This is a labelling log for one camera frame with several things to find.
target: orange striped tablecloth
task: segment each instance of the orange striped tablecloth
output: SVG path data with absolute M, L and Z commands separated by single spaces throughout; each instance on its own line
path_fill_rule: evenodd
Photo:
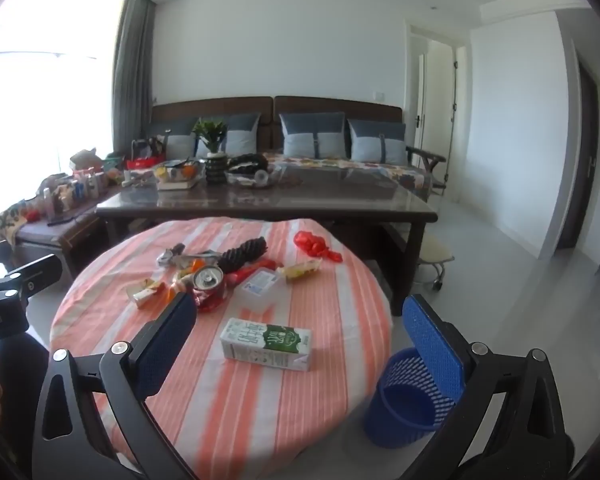
M 51 346 L 74 356 L 131 341 L 160 314 L 164 301 L 142 310 L 125 288 L 151 277 L 171 282 L 174 270 L 156 258 L 178 242 L 185 253 L 225 251 L 264 236 L 267 255 L 285 266 L 308 259 L 293 244 L 298 230 L 324 236 L 344 262 L 287 287 L 283 301 L 255 315 L 229 300 L 199 314 L 160 392 L 146 404 L 178 452 L 203 480 L 254 478 L 288 463 L 339 424 L 369 396 L 390 353 L 391 317 L 365 264 L 311 220 L 256 222 L 206 218 L 165 222 L 96 259 L 75 280 L 51 330 Z M 311 368 L 295 372 L 226 360 L 219 334 L 230 317 L 313 331 Z M 96 403 L 116 449 L 132 459 L 106 398 Z

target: red object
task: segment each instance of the red object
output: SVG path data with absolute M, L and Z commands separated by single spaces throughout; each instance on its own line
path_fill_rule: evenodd
M 294 236 L 294 243 L 313 258 L 328 258 L 338 264 L 342 262 L 342 254 L 331 251 L 324 238 L 309 231 L 298 231 Z
M 276 270 L 280 265 L 274 260 L 260 260 L 251 264 L 250 266 L 243 267 L 231 274 L 226 276 L 226 284 L 231 288 L 235 288 L 240 285 L 244 280 L 251 276 L 258 269 L 269 269 Z
M 40 211 L 37 209 L 30 209 L 24 214 L 24 218 L 27 219 L 27 222 L 37 222 L 40 220 Z
M 126 168 L 128 170 L 148 170 L 165 160 L 165 155 L 150 156 L 149 158 L 135 158 L 134 160 L 128 160 L 126 162 Z
M 276 270 L 280 265 L 274 260 L 260 260 L 254 264 L 243 267 L 235 272 L 226 274 L 222 283 L 211 292 L 191 289 L 193 299 L 196 301 L 199 312 L 211 312 L 224 303 L 232 290 L 240 285 L 258 269 Z

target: metal screw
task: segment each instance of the metal screw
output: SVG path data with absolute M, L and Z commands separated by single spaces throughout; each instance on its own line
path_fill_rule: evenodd
M 476 355 L 486 355 L 488 351 L 489 347 L 484 343 L 478 342 L 471 345 L 471 352 L 473 352 Z
M 54 352 L 54 361 L 62 361 L 67 356 L 67 352 L 64 348 L 56 350 Z
M 531 355 L 536 361 L 542 362 L 546 359 L 546 354 L 539 348 L 534 348 L 531 351 Z
M 125 341 L 118 341 L 117 343 L 114 343 L 114 345 L 111 347 L 111 351 L 116 355 L 120 355 L 125 353 L 128 350 L 128 348 L 128 343 L 126 343 Z

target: gray tile floor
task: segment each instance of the gray tile floor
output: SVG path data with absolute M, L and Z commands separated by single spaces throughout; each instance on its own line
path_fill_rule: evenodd
M 538 261 L 459 205 L 442 201 L 438 207 L 440 220 L 428 229 L 451 248 L 456 260 L 448 264 L 440 292 L 416 292 L 468 341 L 482 341 L 499 353 L 546 351 L 578 460 L 600 431 L 600 268 L 570 251 Z M 29 307 L 29 319 L 45 340 L 67 286 L 39 294 Z M 392 347 L 398 350 L 410 343 L 400 319 L 395 319 Z M 500 402 L 502 398 L 492 402 L 468 457 L 484 447 Z M 360 406 L 337 430 L 270 478 L 400 476 L 427 440 L 400 450 L 374 447 L 360 428 L 363 410 Z

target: curtain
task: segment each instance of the curtain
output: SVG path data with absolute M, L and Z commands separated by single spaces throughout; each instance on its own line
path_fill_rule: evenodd
M 125 1 L 114 58 L 112 126 L 113 149 L 127 156 L 151 119 L 154 19 L 151 0 Z

